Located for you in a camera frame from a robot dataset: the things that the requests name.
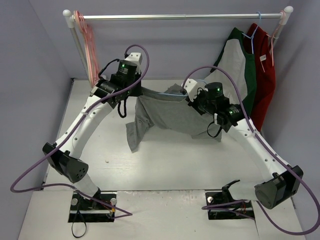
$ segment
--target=green and white shirt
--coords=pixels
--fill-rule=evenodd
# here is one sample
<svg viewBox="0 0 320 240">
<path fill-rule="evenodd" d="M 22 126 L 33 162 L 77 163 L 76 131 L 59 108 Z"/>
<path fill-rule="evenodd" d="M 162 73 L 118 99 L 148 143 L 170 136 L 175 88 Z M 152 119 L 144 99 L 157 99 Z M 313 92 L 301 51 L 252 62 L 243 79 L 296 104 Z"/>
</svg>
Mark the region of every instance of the green and white shirt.
<svg viewBox="0 0 320 240">
<path fill-rule="evenodd" d="M 234 80 L 242 99 L 245 111 L 251 114 L 256 90 L 256 65 L 255 56 L 245 51 L 243 45 L 243 32 L 234 28 L 229 35 L 215 66 L 225 70 Z M 231 104 L 238 104 L 236 91 L 230 80 L 219 70 L 212 70 L 204 79 L 207 83 L 222 83 L 224 95 L 230 99 Z"/>
</svg>

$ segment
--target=gray cloth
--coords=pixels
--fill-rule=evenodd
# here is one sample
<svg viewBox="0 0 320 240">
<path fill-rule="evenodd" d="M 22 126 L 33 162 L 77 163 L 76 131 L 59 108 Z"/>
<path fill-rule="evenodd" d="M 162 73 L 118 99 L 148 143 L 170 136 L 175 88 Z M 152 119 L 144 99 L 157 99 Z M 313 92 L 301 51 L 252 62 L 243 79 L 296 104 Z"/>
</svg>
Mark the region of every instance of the gray cloth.
<svg viewBox="0 0 320 240">
<path fill-rule="evenodd" d="M 175 84 L 165 93 L 180 94 L 180 89 L 181 87 Z M 193 139 L 211 138 L 207 134 L 207 128 L 213 117 L 208 114 L 200 115 L 193 107 L 188 106 L 185 97 L 161 95 L 144 87 L 142 93 L 143 95 L 136 99 L 134 122 L 126 124 L 126 137 L 132 152 L 137 149 L 148 129 L 153 126 L 188 134 Z M 209 133 L 214 136 L 219 128 L 212 124 Z M 214 139 L 220 142 L 221 135 L 220 133 Z"/>
</svg>

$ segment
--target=blue hanger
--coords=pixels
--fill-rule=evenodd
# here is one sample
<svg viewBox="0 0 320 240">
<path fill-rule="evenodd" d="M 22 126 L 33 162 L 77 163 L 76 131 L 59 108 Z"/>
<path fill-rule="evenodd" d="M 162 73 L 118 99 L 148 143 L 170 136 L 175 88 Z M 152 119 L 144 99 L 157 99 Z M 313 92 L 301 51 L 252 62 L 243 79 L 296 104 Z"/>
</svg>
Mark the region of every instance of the blue hanger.
<svg viewBox="0 0 320 240">
<path fill-rule="evenodd" d="M 252 49 L 252 54 L 254 54 L 254 37 L 255 37 L 255 34 L 256 34 L 256 31 L 261 23 L 261 12 L 257 11 L 256 12 L 257 14 L 259 14 L 259 22 L 258 24 L 256 25 L 256 28 L 255 30 L 253 31 L 252 33 L 252 36 L 248 36 L 246 35 L 244 32 L 242 33 L 244 36 L 246 36 L 248 39 L 251 39 L 251 49 Z"/>
</svg>

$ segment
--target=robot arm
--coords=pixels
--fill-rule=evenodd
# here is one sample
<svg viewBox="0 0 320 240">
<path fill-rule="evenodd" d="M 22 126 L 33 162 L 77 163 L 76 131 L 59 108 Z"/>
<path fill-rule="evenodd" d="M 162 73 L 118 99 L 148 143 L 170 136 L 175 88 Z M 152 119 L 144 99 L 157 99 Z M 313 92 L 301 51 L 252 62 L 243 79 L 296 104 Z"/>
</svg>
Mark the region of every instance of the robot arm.
<svg viewBox="0 0 320 240">
<path fill-rule="evenodd" d="M 88 164 L 80 160 L 82 151 L 101 121 L 111 113 L 120 101 L 125 100 L 129 96 L 139 96 L 141 94 L 141 84 L 138 84 L 128 92 L 109 98 L 105 102 L 101 102 L 101 104 L 93 107 L 89 112 L 88 109 L 96 101 L 128 87 L 139 79 L 141 76 L 141 62 L 142 55 L 137 52 L 131 53 L 125 60 L 121 60 L 117 73 L 111 75 L 110 81 L 101 79 L 93 87 L 80 114 L 76 117 L 64 135 L 56 140 L 53 145 L 47 142 L 42 148 L 44 154 L 50 153 L 66 139 L 68 133 L 70 133 L 79 120 L 86 115 L 82 124 L 76 129 L 66 143 L 48 158 L 48 161 L 58 173 L 64 175 L 78 190 L 90 197 L 99 198 L 101 191 L 88 175 Z"/>
<path fill-rule="evenodd" d="M 220 82 L 207 84 L 204 89 L 192 79 L 184 86 L 188 93 L 189 105 L 201 115 L 210 114 L 214 123 L 229 135 L 231 135 L 250 155 L 261 172 L 264 182 L 245 182 L 235 180 L 222 188 L 222 194 L 226 202 L 234 200 L 259 201 L 267 209 L 272 209 L 294 195 L 300 182 L 289 173 L 260 143 L 263 143 L 276 153 L 260 133 L 250 127 L 244 118 L 239 104 L 230 104 L 229 99 L 223 94 L 223 86 Z M 290 165 L 279 158 L 285 165 Z M 299 166 L 290 167 L 299 177 L 303 171 Z"/>
</svg>

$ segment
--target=white tabletop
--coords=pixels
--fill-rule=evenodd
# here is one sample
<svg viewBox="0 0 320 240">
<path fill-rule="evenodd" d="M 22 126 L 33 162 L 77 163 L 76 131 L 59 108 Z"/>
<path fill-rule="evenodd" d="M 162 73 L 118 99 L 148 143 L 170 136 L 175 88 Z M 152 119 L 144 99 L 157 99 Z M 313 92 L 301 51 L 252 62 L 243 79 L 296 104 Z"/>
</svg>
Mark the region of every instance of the white tabletop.
<svg viewBox="0 0 320 240">
<path fill-rule="evenodd" d="M 68 223 L 71 191 L 36 191 L 19 240 L 74 240 Z M 87 223 L 82 240 L 304 240 L 275 229 L 256 205 L 256 222 L 251 219 L 208 220 L 201 207 L 203 190 L 134 191 L 117 193 L 117 206 L 133 216 L 114 222 Z M 270 216 L 289 231 L 301 231 L 291 200 L 283 202 Z M 74 224 L 74 233 L 84 232 L 83 223 Z"/>
<path fill-rule="evenodd" d="M 175 80 L 144 80 L 144 87 L 165 91 Z M 74 82 L 61 133 L 71 125 L 84 106 L 90 92 L 89 82 Z M 81 160 L 89 164 L 88 174 L 103 191 L 203 190 L 220 189 L 235 179 L 263 180 L 259 169 L 244 149 L 228 134 L 222 141 L 192 139 L 191 136 L 151 128 L 131 153 L 126 136 L 126 123 L 134 121 L 136 98 L 127 103 L 127 117 L 112 111 L 87 142 Z M 68 183 L 49 167 L 47 184 Z M 69 190 L 65 187 L 45 191 Z"/>
<path fill-rule="evenodd" d="M 174 83 L 181 81 L 145 80 L 142 85 L 165 91 Z M 87 81 L 74 82 L 61 133 L 78 115 L 89 92 Z M 220 189 L 235 179 L 262 181 L 247 153 L 227 134 L 218 143 L 212 139 L 191 139 L 188 135 L 156 127 L 145 135 L 138 152 L 131 153 L 125 124 L 134 120 L 134 98 L 128 101 L 127 110 L 125 119 L 115 110 L 101 122 L 81 159 L 89 164 L 92 180 L 103 191 L 118 191 L 117 206 L 132 212 L 133 216 L 116 219 L 114 223 L 88 223 L 83 240 L 305 239 L 274 228 L 255 203 L 255 222 L 250 219 L 208 220 L 207 212 L 201 210 L 206 204 L 204 190 Z M 50 167 L 46 183 L 68 181 Z M 74 239 L 71 223 L 68 223 L 71 198 L 72 192 L 66 187 L 34 192 L 19 240 Z M 301 231 L 290 199 L 268 212 L 286 230 Z M 82 223 L 75 223 L 76 234 L 83 230 Z"/>
</svg>

